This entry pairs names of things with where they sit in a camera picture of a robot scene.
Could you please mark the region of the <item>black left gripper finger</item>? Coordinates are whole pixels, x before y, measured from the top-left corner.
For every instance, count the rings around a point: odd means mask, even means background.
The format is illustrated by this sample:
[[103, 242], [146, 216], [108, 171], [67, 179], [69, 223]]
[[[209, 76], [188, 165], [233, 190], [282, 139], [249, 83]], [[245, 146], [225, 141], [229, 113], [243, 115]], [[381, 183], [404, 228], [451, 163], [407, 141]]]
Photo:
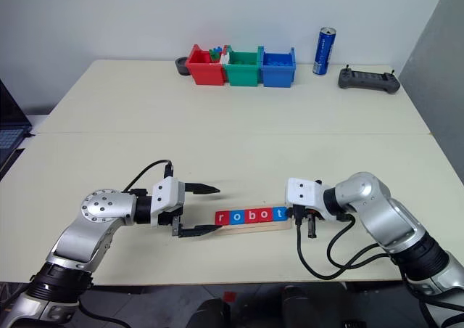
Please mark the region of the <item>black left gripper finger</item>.
[[181, 223], [180, 217], [173, 218], [173, 236], [179, 238], [187, 238], [187, 237], [200, 237], [205, 234], [209, 234], [221, 228], [221, 226], [205, 224], [205, 225], [198, 225], [190, 229], [185, 229], [183, 224]]
[[210, 185], [201, 183], [185, 183], [185, 192], [191, 192], [192, 194], [216, 194], [220, 193], [218, 188]]

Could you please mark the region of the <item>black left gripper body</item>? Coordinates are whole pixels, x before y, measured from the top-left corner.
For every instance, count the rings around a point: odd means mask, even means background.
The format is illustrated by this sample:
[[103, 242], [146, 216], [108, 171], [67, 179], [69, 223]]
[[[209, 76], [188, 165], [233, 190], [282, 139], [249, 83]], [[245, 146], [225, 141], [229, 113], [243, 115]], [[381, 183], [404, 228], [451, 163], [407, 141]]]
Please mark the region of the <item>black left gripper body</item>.
[[183, 182], [178, 183], [178, 190], [176, 193], [177, 202], [174, 206], [169, 207], [167, 210], [164, 209], [158, 218], [159, 225], [171, 225], [178, 223], [181, 215], [183, 214], [183, 206], [185, 202], [185, 184]]

